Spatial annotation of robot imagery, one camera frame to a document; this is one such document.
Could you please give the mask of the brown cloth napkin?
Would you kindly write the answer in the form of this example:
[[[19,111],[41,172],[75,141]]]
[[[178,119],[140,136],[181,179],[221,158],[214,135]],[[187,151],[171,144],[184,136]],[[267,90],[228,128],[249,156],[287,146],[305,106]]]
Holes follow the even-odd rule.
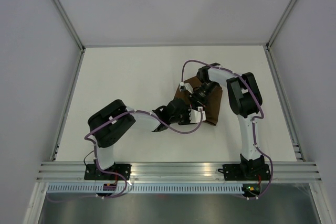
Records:
[[[185,83],[189,83],[194,90],[203,84],[197,76],[186,79]],[[221,107],[222,95],[223,95],[223,89],[219,84],[217,84],[215,86],[215,89],[208,95],[207,105],[203,109],[205,111],[205,115],[206,115],[205,122],[207,124],[210,124],[212,126],[217,125],[220,107]],[[179,88],[177,88],[174,98],[182,99],[187,105],[191,105],[192,109],[197,108],[197,106],[194,106],[192,104],[189,98],[188,91],[180,91]]]

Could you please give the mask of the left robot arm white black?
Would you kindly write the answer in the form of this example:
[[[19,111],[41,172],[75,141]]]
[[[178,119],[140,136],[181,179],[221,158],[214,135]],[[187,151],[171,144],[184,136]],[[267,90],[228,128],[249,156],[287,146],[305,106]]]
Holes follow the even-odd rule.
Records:
[[[93,143],[97,175],[108,180],[114,176],[113,147],[129,129],[154,133],[169,129],[178,134],[191,134],[204,120],[202,106],[188,105],[182,99],[174,99],[152,111],[133,109],[117,99],[89,118],[90,132],[84,139]]]

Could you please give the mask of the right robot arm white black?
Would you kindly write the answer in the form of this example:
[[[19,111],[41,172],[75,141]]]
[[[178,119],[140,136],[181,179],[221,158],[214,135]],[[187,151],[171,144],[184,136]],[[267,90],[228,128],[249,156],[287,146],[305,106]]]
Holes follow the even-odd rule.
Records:
[[[237,74],[218,63],[203,64],[197,72],[201,85],[189,94],[196,106],[209,107],[209,96],[217,86],[227,88],[231,110],[237,115],[242,149],[240,164],[223,165],[225,180],[269,179],[265,154],[258,147],[257,120],[264,118],[261,97],[256,79],[251,72]]]

